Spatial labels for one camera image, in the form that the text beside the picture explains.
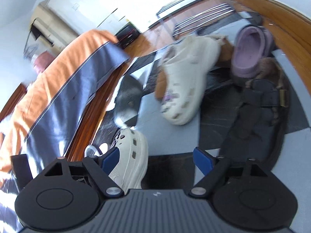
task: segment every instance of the checkered mat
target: checkered mat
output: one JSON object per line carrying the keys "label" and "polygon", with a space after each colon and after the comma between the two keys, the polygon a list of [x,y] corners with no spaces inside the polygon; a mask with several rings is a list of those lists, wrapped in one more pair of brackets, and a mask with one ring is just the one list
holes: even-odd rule
{"label": "checkered mat", "polygon": [[[239,30],[249,21],[238,14],[232,14],[218,22],[199,29],[198,35],[220,33],[227,35],[233,44]],[[141,131],[149,145],[149,161],[142,188],[185,189],[189,190],[203,174],[192,160],[196,146],[204,148],[211,155],[218,155],[236,114],[240,102],[240,92],[230,80],[230,71],[217,68],[207,74],[208,84],[201,109],[194,119],[182,126],[170,124],[161,115],[161,103],[155,99],[154,90],[158,74],[158,62],[165,48],[147,56],[135,58],[126,72],[144,85],[144,96],[135,129]],[[273,51],[284,72],[290,87],[290,114],[282,151],[273,173],[295,194],[299,208],[291,225],[295,232],[310,232],[311,220],[304,215],[311,214],[311,180],[309,172],[311,156],[311,97],[299,75],[280,49]],[[107,143],[110,146],[117,126],[113,120],[114,100],[96,134],[94,144]]]}

